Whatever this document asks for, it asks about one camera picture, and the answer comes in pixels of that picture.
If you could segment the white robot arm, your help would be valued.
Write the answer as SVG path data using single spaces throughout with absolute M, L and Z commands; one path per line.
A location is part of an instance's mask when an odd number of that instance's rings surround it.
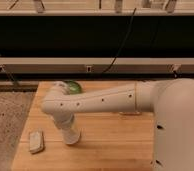
M 67 144 L 80 138 L 73 127 L 76 113 L 152 112 L 153 171 L 194 171 L 194 79 L 138 81 L 80 94 L 57 82 L 41 110 L 53 118 Z

